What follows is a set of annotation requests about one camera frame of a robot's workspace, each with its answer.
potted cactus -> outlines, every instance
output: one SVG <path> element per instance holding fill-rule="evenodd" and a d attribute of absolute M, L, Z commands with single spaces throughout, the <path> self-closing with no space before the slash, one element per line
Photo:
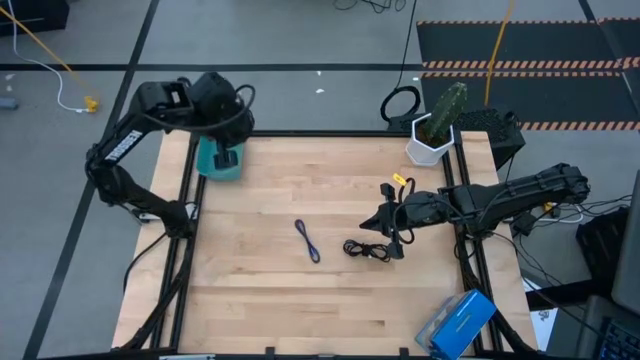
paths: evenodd
<path fill-rule="evenodd" d="M 433 166 L 453 145 L 453 122 L 467 104 L 467 85 L 453 84 L 430 114 L 413 121 L 407 155 L 418 166 Z"/>

white label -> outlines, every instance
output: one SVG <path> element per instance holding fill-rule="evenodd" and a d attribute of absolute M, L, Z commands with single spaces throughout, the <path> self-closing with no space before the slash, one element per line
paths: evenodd
<path fill-rule="evenodd" d="M 141 132 L 135 131 L 135 130 L 131 131 L 129 135 L 127 135 L 127 137 L 125 137 L 120 142 L 120 144 L 116 146 L 115 149 L 111 150 L 111 152 L 109 153 L 109 155 L 107 155 L 105 160 L 117 161 L 118 159 L 120 159 L 120 156 L 122 156 L 122 154 L 127 152 L 127 150 L 129 150 L 129 148 L 133 144 L 135 144 L 136 141 L 138 141 L 138 139 L 140 139 L 141 136 L 142 136 Z"/>

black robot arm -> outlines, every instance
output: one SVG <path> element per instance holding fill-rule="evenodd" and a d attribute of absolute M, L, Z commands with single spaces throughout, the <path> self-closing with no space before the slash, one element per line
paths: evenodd
<path fill-rule="evenodd" d="M 134 93 L 128 113 L 88 151 L 87 177 L 102 201 L 130 204 L 156 215 L 170 237 L 185 237 L 191 229 L 184 204 L 166 201 L 139 186 L 118 163 L 148 133 L 173 129 L 217 140 L 218 156 L 224 163 L 225 158 L 231 158 L 226 148 L 244 142 L 253 130 L 253 116 L 244 106 L 231 84 L 217 73 L 202 75 L 193 86 L 187 79 L 143 83 Z"/>
<path fill-rule="evenodd" d="M 449 222 L 464 225 L 471 237 L 483 238 L 511 216 L 547 202 L 579 204 L 589 195 L 587 178 L 577 167 L 567 164 L 492 186 L 473 184 L 440 188 L 437 193 L 418 191 L 401 202 L 395 202 L 391 185 L 383 184 L 382 190 L 387 201 L 360 227 L 391 238 L 389 255 L 396 259 L 403 257 L 401 243 L 413 241 L 403 241 L 399 231 Z"/>

orange striped tape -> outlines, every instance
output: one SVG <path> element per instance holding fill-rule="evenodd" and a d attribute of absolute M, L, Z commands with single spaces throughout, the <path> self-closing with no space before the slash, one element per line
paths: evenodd
<path fill-rule="evenodd" d="M 494 69 L 508 70 L 538 70 L 538 69 L 567 69 L 567 70 L 613 70 L 629 67 L 634 60 L 640 58 L 625 58 L 619 60 L 513 60 L 496 61 Z M 488 69 L 487 60 L 445 60 L 425 61 L 422 63 L 425 69 Z"/>
<path fill-rule="evenodd" d="M 480 71 L 427 71 L 423 78 L 434 77 L 486 77 L 486 72 Z M 619 72 L 613 71 L 527 71 L 527 72 L 494 72 L 493 77 L 620 77 Z"/>
<path fill-rule="evenodd" d="M 599 18 L 598 22 L 602 23 L 605 21 L 636 21 L 636 20 L 640 20 L 640 18 L 633 18 L 633 17 L 605 17 L 605 18 Z"/>
<path fill-rule="evenodd" d="M 629 57 L 619 60 L 623 69 L 640 67 L 640 57 Z"/>
<path fill-rule="evenodd" d="M 521 130 L 640 130 L 640 122 L 637 121 L 521 122 L 518 125 Z"/>
<path fill-rule="evenodd" d="M 595 24 L 593 20 L 514 20 L 509 24 Z M 482 24 L 502 24 L 502 20 L 428 20 L 418 21 L 417 25 L 482 25 Z"/>

yellow plug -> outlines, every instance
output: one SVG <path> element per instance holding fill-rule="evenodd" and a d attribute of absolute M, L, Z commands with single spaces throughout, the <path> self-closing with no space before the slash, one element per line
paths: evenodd
<path fill-rule="evenodd" d="M 87 110 L 89 110 L 90 113 L 98 111 L 99 102 L 94 100 L 91 96 L 85 96 L 84 103 L 87 104 Z"/>

